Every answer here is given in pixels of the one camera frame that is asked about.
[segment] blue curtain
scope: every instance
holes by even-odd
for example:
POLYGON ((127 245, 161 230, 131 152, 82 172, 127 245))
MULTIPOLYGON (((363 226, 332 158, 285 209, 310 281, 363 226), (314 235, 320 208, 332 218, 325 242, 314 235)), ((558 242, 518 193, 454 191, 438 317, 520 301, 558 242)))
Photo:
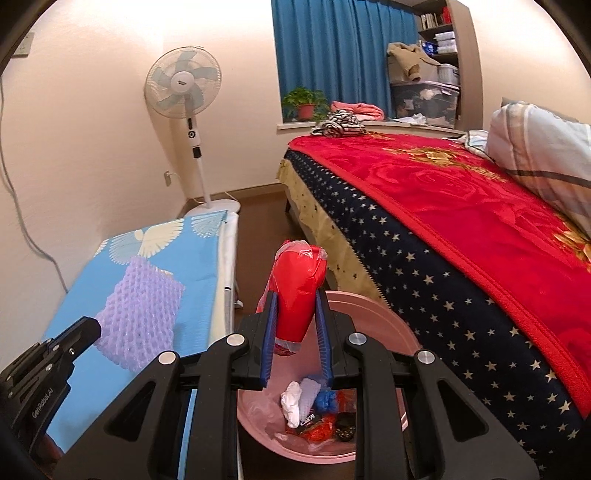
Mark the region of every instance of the blue curtain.
POLYGON ((416 43, 411 12, 382 0, 271 0, 281 96, 297 86, 392 116, 386 48, 416 43))

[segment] fan stand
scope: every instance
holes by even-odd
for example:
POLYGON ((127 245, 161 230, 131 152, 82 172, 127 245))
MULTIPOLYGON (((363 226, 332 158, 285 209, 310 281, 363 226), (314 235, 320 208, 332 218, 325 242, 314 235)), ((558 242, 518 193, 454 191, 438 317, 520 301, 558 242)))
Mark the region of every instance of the fan stand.
POLYGON ((205 175, 203 172, 203 160, 201 154, 201 139, 199 131, 197 130, 196 121, 193 118, 187 119, 187 126, 189 127, 189 141, 193 150, 193 158, 197 161, 197 169, 199 170, 199 183, 201 184, 201 191, 203 192, 203 200, 205 202, 195 208, 189 210, 185 216, 201 215, 203 213, 221 212, 227 210, 228 212, 238 213, 240 211, 240 203, 236 200, 220 199, 212 200, 205 186, 205 175))

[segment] white wall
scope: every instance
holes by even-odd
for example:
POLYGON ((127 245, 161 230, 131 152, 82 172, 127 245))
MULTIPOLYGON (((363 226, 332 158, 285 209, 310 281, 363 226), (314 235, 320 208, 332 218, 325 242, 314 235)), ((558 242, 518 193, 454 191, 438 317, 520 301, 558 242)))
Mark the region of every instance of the white wall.
MULTIPOLYGON (((156 59, 202 46, 222 87, 199 115, 212 192, 275 181, 281 122, 269 0, 57 0, 33 27, 27 59, 10 62, 3 141, 33 237, 72 284, 103 238, 165 221, 201 195, 185 124, 149 111, 156 59), (166 188, 163 172, 177 171, 166 188)), ((62 299, 53 267, 33 255, 0 190, 0 367, 43 333, 62 299)))
POLYGON ((591 79, 558 25, 534 0, 460 0, 480 49, 484 123, 502 98, 548 107, 591 123, 591 79))
MULTIPOLYGON (((164 49, 202 46, 222 68, 218 97, 197 117, 209 189, 275 182, 287 142, 276 131, 282 118, 270 0, 174 4, 163 19, 164 49)), ((176 126, 181 140, 184 125, 176 126)), ((197 196, 194 164, 185 152, 178 152, 185 158, 180 163, 185 191, 197 196)))
MULTIPOLYGON (((58 0, 3 75, 2 141, 25 221, 69 285, 101 240, 171 219, 184 195, 142 95, 163 49, 160 3, 58 0)), ((0 185, 0 368, 36 341, 63 293, 26 246, 0 185)))

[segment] clear plastic storage box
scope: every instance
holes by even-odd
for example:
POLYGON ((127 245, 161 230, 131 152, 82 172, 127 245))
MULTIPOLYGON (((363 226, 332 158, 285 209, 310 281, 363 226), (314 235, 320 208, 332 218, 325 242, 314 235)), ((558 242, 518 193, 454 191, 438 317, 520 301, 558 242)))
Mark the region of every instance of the clear plastic storage box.
POLYGON ((391 86, 396 118, 418 113, 429 125, 454 128, 460 88, 439 82, 408 82, 391 86))

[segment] light switch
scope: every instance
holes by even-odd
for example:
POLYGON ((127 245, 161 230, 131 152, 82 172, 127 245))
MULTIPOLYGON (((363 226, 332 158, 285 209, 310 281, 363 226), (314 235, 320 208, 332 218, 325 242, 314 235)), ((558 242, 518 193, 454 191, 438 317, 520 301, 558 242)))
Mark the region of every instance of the light switch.
POLYGON ((22 39, 21 44, 18 46, 13 57, 28 57, 31 53, 31 44, 33 43, 33 37, 35 36, 35 32, 29 32, 25 38, 22 39))

